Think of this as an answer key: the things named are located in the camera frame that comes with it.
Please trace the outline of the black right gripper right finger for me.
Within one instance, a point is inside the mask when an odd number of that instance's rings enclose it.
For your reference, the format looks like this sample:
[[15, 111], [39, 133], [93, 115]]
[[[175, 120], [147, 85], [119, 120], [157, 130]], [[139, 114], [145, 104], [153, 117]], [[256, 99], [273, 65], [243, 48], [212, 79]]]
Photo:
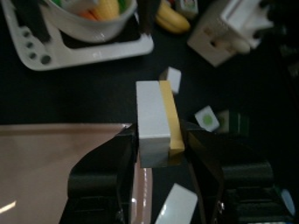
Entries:
[[201, 224], [295, 224], [271, 164], [244, 144], [181, 123]]

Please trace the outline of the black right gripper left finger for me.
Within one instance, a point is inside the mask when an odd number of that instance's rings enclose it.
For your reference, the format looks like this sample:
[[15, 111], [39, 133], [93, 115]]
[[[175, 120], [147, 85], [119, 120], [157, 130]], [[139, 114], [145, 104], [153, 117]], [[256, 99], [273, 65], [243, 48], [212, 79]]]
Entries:
[[75, 164], [59, 224], [128, 224], [136, 163], [132, 124]]

